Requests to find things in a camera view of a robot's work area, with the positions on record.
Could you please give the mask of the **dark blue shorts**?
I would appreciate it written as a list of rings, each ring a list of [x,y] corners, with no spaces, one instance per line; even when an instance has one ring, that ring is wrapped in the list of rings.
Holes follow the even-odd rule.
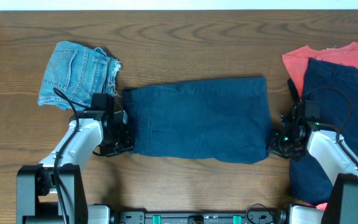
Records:
[[[122,94],[136,154],[241,164],[269,155],[264,77],[149,85]]]

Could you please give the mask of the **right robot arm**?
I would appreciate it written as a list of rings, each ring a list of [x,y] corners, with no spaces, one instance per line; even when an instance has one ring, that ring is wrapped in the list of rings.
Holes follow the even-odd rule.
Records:
[[[284,129],[271,134],[268,150],[296,161],[314,157],[333,185],[326,208],[289,205],[276,213],[275,223],[358,223],[358,157],[337,127],[319,119],[318,102],[293,105],[282,116]]]

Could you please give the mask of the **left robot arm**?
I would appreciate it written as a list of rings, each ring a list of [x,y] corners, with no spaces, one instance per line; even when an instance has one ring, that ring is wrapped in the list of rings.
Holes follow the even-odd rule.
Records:
[[[87,203],[81,176],[91,156],[118,156],[134,147],[127,113],[115,105],[113,96],[93,94],[89,108],[74,112],[56,148],[19,169],[17,223],[117,223],[107,205]]]

